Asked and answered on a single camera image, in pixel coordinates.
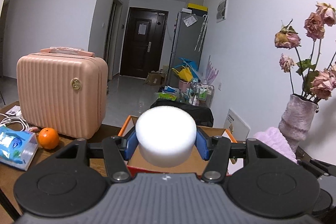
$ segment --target door handle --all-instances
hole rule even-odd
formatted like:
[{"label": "door handle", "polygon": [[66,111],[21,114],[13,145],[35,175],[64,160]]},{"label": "door handle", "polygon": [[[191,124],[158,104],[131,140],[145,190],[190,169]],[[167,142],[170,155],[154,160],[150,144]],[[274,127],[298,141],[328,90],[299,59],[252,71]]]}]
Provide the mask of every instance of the door handle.
[{"label": "door handle", "polygon": [[147,52],[150,52],[151,51],[151,45],[152,45],[152,43],[151,42],[148,42],[148,48],[147,48]]}]

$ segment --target round sponge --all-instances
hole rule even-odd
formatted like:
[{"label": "round sponge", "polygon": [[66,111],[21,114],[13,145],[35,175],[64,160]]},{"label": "round sponge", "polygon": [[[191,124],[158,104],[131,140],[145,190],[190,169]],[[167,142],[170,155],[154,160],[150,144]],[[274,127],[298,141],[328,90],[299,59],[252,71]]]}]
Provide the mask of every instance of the round sponge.
[{"label": "round sponge", "polygon": [[197,129],[194,119],[185,111],[158,106],[139,117],[135,130],[146,161],[159,167],[173,167],[189,158]]}]

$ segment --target refrigerator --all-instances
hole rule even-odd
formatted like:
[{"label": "refrigerator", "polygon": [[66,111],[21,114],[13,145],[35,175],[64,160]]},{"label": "refrigerator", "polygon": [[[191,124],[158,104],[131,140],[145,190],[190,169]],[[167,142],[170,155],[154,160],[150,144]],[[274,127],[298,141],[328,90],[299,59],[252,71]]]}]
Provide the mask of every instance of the refrigerator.
[{"label": "refrigerator", "polygon": [[174,31],[173,46],[169,62],[168,81],[166,82],[166,85],[172,86],[174,88],[179,87],[179,79],[175,73],[172,72],[171,68],[182,63],[179,57],[195,61],[197,67],[200,65],[203,45],[200,51],[200,42],[196,51],[195,46],[197,44],[198,36],[202,28],[202,23],[204,22],[205,18],[193,15],[195,18],[197,18],[197,21],[187,27],[183,21],[183,18],[190,15],[191,14],[182,11],[180,11],[177,15],[177,23]]}]

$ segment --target wooden table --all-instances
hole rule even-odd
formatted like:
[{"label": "wooden table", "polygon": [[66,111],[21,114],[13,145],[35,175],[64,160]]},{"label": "wooden table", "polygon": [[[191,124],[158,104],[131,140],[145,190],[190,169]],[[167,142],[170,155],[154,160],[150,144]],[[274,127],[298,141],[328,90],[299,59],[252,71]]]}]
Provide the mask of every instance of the wooden table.
[{"label": "wooden table", "polygon": [[[20,104],[17,101],[10,105],[7,105],[4,108],[0,109],[0,113],[7,112],[15,105],[20,105]],[[19,131],[21,130],[21,125],[13,124],[9,126],[9,128]],[[99,130],[95,133],[95,135],[93,135],[91,139],[88,140],[88,142],[89,143],[101,142],[106,137],[118,135],[119,131],[120,131],[119,127],[113,127],[113,126],[108,126],[106,124],[102,124]],[[59,145],[55,149],[44,150],[43,148],[39,147],[30,166],[34,166],[37,163],[43,161],[48,156],[50,156],[52,153],[56,152],[61,147],[64,147],[65,145],[67,145],[68,143],[74,140],[74,138],[64,136],[64,135],[60,135],[59,137],[60,137]],[[98,171],[101,175],[106,176],[105,165],[104,165],[103,159],[90,159],[90,167]],[[18,177],[23,172],[24,171],[15,169],[13,167],[10,167],[0,162],[0,188],[2,189],[4,194],[8,197],[8,199],[11,201],[11,203],[14,205],[14,207],[17,209],[18,212],[20,212],[20,209],[13,195],[13,187],[14,187],[15,181],[18,179]],[[0,224],[10,224],[12,222],[13,222],[12,219],[9,217],[6,211],[2,208],[2,206],[0,206]]]}]

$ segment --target pink fluffy towel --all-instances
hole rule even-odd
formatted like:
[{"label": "pink fluffy towel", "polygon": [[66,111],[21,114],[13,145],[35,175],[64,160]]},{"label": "pink fluffy towel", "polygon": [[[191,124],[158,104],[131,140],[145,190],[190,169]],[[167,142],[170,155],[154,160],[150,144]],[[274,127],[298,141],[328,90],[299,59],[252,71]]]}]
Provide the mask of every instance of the pink fluffy towel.
[{"label": "pink fluffy towel", "polygon": [[294,152],[291,150],[287,140],[278,128],[270,127],[265,132],[258,132],[254,134],[253,138],[260,140],[281,155],[297,163]]}]

